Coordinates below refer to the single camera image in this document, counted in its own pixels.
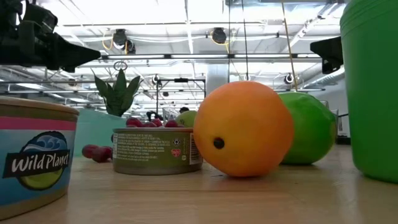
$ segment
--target wild planet logo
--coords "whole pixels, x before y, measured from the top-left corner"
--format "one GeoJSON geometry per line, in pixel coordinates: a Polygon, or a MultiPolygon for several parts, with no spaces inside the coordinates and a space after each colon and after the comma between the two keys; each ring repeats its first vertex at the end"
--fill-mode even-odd
{"type": "Polygon", "coordinates": [[[7,154],[2,177],[16,178],[29,190],[46,190],[58,182],[69,162],[65,136],[47,131],[31,139],[20,152],[7,154]]]}

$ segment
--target pink stripe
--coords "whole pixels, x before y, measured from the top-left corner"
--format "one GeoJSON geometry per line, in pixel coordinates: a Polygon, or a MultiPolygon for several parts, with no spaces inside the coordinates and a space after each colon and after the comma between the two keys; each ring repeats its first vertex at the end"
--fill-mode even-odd
{"type": "Polygon", "coordinates": [[[0,129],[3,130],[52,130],[74,131],[76,123],[51,119],[13,118],[0,116],[0,129]]]}

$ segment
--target snake plant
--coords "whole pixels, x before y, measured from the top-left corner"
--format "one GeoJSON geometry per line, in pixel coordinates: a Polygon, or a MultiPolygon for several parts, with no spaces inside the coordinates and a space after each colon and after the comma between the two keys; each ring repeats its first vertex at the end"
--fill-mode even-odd
{"type": "Polygon", "coordinates": [[[133,78],[129,86],[127,86],[126,76],[123,70],[119,71],[113,86],[104,82],[97,76],[94,76],[94,78],[99,95],[104,98],[108,114],[122,116],[124,112],[130,109],[139,88],[140,77],[133,78]]]}

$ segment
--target blue label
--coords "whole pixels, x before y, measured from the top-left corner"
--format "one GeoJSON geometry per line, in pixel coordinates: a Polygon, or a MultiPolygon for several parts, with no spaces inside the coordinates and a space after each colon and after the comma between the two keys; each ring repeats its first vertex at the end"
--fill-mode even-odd
{"type": "Polygon", "coordinates": [[[0,206],[69,185],[74,131],[0,130],[0,206]]]}

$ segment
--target orange fruit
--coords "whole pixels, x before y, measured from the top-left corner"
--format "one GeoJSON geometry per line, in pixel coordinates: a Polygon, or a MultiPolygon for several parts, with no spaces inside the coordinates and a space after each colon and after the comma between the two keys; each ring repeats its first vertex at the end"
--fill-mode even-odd
{"type": "Polygon", "coordinates": [[[202,102],[193,127],[203,158],[235,177],[265,175],[292,145],[292,116],[278,94],[250,81],[225,84],[202,102]]]}

